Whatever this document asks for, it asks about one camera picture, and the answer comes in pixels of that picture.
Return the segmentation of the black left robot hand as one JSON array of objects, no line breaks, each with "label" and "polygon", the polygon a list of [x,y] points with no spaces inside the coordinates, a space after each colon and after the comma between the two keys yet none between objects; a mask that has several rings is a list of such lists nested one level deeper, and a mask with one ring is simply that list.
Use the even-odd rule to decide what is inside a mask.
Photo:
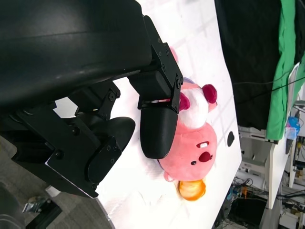
[{"label": "black left robot hand", "polygon": [[111,118],[127,77],[147,158],[173,143],[183,76],[134,0],[0,3],[0,135],[12,160],[62,192],[96,198],[135,122]]}]

